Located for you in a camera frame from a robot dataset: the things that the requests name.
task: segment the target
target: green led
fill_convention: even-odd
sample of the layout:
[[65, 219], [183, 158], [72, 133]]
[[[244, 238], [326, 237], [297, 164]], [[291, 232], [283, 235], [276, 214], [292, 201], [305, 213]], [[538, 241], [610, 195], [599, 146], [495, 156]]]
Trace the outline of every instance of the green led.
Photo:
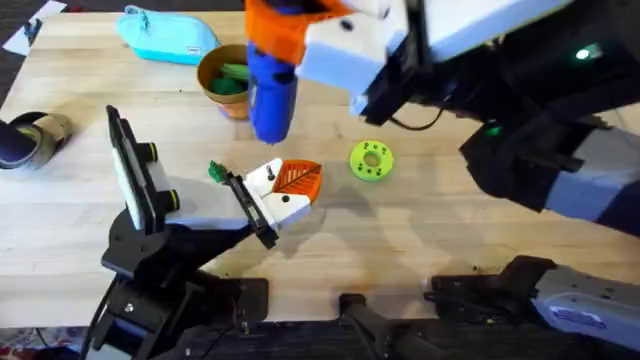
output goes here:
[[576, 53], [576, 59], [578, 60], [587, 60], [591, 53], [587, 49], [582, 49]]
[[491, 137], [495, 137], [500, 135], [501, 132], [502, 132], [502, 126], [495, 126], [490, 129], [487, 129], [487, 131], [485, 131], [485, 134]]

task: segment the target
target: blue bag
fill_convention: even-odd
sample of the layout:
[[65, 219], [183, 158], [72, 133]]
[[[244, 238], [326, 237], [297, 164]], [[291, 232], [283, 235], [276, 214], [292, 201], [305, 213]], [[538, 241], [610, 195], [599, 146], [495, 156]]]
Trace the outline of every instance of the blue bag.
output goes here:
[[202, 57], [220, 45], [211, 28], [195, 17], [133, 5], [124, 11], [116, 29], [143, 59], [198, 65]]

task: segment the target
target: green toy wheel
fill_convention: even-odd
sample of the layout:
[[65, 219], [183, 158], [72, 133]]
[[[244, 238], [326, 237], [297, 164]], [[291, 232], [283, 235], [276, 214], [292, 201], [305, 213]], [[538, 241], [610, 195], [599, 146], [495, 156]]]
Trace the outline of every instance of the green toy wheel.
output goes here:
[[364, 181], [378, 181], [391, 171], [393, 154], [379, 141], [366, 140], [356, 145], [349, 160], [351, 171]]

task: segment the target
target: floor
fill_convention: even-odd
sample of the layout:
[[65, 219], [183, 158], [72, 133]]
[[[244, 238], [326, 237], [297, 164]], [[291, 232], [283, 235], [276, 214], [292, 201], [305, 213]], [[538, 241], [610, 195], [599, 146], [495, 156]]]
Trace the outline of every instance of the floor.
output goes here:
[[[121, 11], [131, 1], [73, 0], [69, 5], [85, 11]], [[42, 4], [44, 0], [3, 2], [0, 41], [8, 39]], [[138, 0], [135, 4], [149, 9], [177, 10], [242, 10], [241, 0]], [[0, 50], [0, 103], [13, 83], [23, 58]], [[444, 349], [462, 349], [486, 359], [637, 359], [638, 354], [609, 346], [582, 343], [574, 335], [558, 334], [535, 327], [517, 330], [454, 326], [438, 321], [413, 323], [426, 338]], [[200, 358], [212, 340], [194, 341], [192, 355]], [[264, 324], [249, 336], [230, 335], [220, 341], [207, 358], [217, 359], [367, 359], [350, 326], [336, 322]]]

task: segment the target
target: wooden surface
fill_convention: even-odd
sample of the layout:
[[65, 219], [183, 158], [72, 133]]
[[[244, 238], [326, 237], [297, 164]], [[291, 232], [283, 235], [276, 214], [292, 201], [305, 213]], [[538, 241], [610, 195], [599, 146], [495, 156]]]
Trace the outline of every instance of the wooden surface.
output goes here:
[[[243, 42], [242, 13], [199, 13], [225, 43]], [[245, 173], [279, 156], [324, 165], [311, 215], [265, 250], [256, 238], [206, 266], [218, 275], [270, 281], [270, 320], [336, 316], [342, 292], [364, 292], [386, 316], [432, 314], [421, 283], [435, 274], [497, 272], [517, 254], [551, 257], [612, 279], [640, 283], [640, 240], [536, 214], [480, 192], [458, 147], [477, 128], [447, 114], [412, 133], [349, 116], [347, 94], [302, 81], [288, 139], [256, 141], [246, 122], [224, 119], [201, 92], [195, 67], [138, 59], [115, 33], [117, 14], [47, 19], [0, 117], [39, 110], [68, 116], [69, 145], [41, 171], [0, 173], [0, 327], [85, 325], [112, 273], [100, 266], [111, 221], [123, 208], [110, 158], [106, 104], [154, 141], [169, 175], [207, 179], [211, 159]], [[627, 126], [640, 111], [609, 113]], [[434, 109], [405, 106], [419, 124]], [[390, 176], [356, 179], [351, 148], [378, 139], [394, 152]]]

